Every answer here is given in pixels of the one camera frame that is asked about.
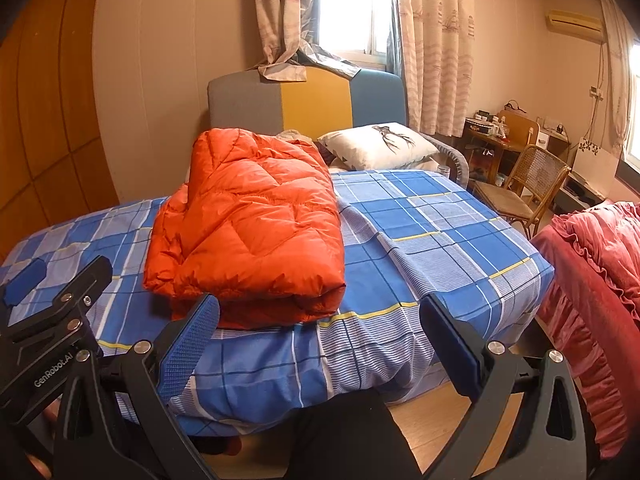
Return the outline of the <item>person left hand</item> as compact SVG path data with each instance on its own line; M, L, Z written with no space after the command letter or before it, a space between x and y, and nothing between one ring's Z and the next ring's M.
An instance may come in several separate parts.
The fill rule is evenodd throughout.
M45 479L52 478L50 463L59 409L60 400L56 399L28 425L35 442L29 445L27 457Z

